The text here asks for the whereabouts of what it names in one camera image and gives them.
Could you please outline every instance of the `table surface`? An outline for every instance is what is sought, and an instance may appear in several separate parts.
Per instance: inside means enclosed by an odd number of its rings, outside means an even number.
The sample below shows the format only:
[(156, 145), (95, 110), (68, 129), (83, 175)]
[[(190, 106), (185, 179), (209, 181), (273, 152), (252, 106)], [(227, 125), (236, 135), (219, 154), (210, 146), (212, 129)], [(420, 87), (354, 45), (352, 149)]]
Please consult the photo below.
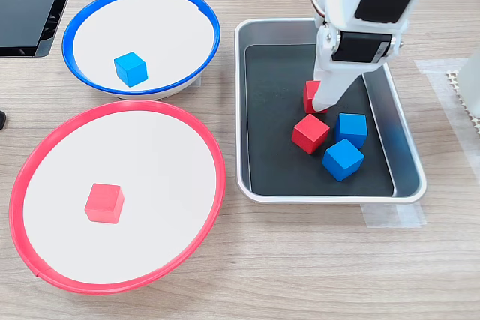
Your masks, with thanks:
[(33, 148), (74, 115), (113, 101), (62, 60), (69, 0), (46, 58), (0, 59), (0, 319), (479, 319), (480, 191), (415, 60), (465, 58), (480, 44), (479, 0), (421, 0), (391, 71), (427, 173), (421, 229), (369, 229), (357, 205), (255, 205), (236, 186), (233, 30), (243, 20), (312, 16), (308, 0), (206, 0), (223, 26), (201, 88), (170, 99), (222, 147), (225, 202), (202, 246), (164, 278), (105, 297), (35, 278), (10, 237), (8, 203)]

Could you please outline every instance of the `metal tray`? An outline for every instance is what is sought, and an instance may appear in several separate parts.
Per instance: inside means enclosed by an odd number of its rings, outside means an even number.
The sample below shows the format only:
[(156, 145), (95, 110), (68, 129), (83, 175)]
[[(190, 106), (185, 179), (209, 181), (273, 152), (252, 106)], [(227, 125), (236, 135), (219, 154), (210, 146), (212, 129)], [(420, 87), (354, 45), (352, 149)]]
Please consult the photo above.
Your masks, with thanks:
[(427, 182), (388, 67), (359, 77), (337, 106), (316, 115), (332, 129), (339, 112), (367, 116), (365, 161), (337, 182), (322, 166), (334, 131), (310, 156), (293, 144), (305, 112), (302, 90), (313, 75), (313, 19), (252, 19), (235, 30), (237, 182), (261, 203), (409, 204)]

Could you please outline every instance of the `wooden cube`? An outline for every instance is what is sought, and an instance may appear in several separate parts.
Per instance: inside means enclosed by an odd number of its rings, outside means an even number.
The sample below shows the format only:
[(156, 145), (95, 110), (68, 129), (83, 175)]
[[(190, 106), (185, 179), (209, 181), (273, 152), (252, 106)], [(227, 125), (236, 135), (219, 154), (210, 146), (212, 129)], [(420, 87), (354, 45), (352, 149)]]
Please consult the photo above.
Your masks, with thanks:
[[(320, 87), (320, 81), (310, 80), (305, 83), (305, 88), (303, 90), (303, 104), (305, 107), (305, 112), (307, 114), (317, 113), (314, 109), (314, 98), (319, 87)], [(320, 114), (325, 114), (327, 111), (328, 109), (325, 109), (321, 111)]]
[(337, 181), (351, 176), (360, 169), (365, 156), (347, 139), (328, 148), (322, 164)]
[(99, 223), (119, 222), (124, 196), (118, 185), (93, 184), (85, 212), (90, 221)]
[(326, 141), (329, 131), (327, 124), (309, 114), (293, 128), (292, 141), (312, 154)]
[(365, 140), (367, 140), (367, 118), (363, 114), (345, 114), (341, 113), (338, 116), (337, 124), (335, 125), (335, 141), (339, 142), (347, 139), (355, 147), (360, 149)]
[(129, 88), (149, 78), (145, 62), (134, 52), (122, 55), (113, 62), (115, 63), (117, 76)]

